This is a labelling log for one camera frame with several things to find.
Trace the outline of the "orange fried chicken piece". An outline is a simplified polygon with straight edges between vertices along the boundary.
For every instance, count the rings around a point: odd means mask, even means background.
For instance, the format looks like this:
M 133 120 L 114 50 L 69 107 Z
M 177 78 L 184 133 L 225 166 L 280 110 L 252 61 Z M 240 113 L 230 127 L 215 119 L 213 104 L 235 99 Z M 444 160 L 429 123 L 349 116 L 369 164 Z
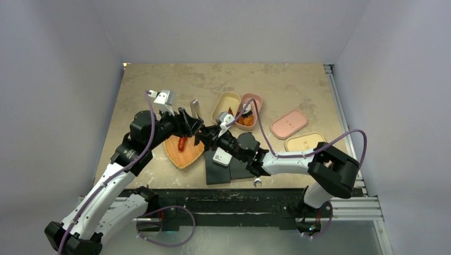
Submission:
M 250 115 L 248 117 L 241 116 L 238 119 L 238 124 L 240 124 L 242 126 L 253 126 L 254 125 L 254 117 L 253 117 L 253 115 Z

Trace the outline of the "sushi roll with seaweed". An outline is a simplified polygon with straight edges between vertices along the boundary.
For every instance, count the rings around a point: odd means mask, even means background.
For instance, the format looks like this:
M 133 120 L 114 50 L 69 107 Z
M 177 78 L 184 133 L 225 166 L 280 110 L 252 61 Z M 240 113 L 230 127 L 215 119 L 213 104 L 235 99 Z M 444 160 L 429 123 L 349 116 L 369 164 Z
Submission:
M 243 110 L 244 112 L 249 112 L 252 110 L 251 104 L 243 104 Z

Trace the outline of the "pink lunch box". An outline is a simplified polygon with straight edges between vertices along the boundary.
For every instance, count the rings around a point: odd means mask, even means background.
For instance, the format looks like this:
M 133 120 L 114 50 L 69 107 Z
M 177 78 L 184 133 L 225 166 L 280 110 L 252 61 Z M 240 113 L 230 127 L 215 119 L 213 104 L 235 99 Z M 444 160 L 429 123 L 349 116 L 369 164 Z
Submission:
M 241 130 L 245 130 L 245 131 L 251 131 L 253 130 L 256 126 L 258 126 L 258 115 L 257 115 L 257 111 L 261 111 L 262 105 L 263 105 L 263 98 L 259 95 L 256 95 L 254 93 L 246 93 L 242 96 L 241 98 L 241 102 L 240 102 L 240 106 L 237 110 L 236 116 L 238 116 L 238 114 L 242 111 L 243 109 L 243 104 L 248 103 L 251 99 L 255 100 L 256 103 L 254 103 L 253 101 L 250 102 L 251 106 L 252 106 L 252 112 L 253 112 L 253 117 L 254 117 L 254 125 L 253 126 L 242 126 L 240 124 L 238 124 L 238 121 L 235 123 L 235 126 Z

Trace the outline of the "pink lunch box lid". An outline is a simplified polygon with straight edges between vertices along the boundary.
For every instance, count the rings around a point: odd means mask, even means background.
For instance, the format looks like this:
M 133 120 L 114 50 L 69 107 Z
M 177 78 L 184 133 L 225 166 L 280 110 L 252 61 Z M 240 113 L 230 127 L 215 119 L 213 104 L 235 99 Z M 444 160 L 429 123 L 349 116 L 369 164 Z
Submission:
M 295 109 L 274 121 L 271 132 L 279 139 L 286 139 L 308 124 L 307 117 Z

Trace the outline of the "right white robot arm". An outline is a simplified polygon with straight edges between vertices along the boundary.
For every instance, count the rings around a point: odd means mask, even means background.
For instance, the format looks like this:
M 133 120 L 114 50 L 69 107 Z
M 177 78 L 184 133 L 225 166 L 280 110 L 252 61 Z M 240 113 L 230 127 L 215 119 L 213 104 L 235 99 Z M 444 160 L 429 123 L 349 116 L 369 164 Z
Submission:
M 261 148 L 250 132 L 234 137 L 230 131 L 222 132 L 219 126 L 204 126 L 195 134 L 195 144 L 199 143 L 206 150 L 222 149 L 245 163 L 255 177 L 311 176 L 315 182 L 307 187 L 298 203 L 299 211 L 305 216 L 312 216 L 332 198 L 349 199 L 360 167 L 356 159 L 327 142 L 319 142 L 315 148 L 301 152 L 271 152 Z

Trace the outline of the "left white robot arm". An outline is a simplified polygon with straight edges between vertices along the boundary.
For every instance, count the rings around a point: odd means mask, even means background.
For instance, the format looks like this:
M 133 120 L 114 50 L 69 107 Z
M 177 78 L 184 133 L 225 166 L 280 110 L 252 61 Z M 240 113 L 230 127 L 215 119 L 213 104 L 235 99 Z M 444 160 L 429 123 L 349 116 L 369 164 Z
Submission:
M 138 112 L 130 123 L 130 131 L 116 148 L 102 177 L 75 210 L 61 222 L 50 222 L 45 235 L 58 254 L 100 254 L 103 245 L 137 217 L 164 216 L 177 205 L 161 207 L 159 195 L 141 186 L 126 200 L 109 210 L 112 203 L 152 160 L 152 150 L 171 136 L 193 137 L 203 125 L 200 118 L 190 116 L 184 108 L 177 112 L 153 110 Z

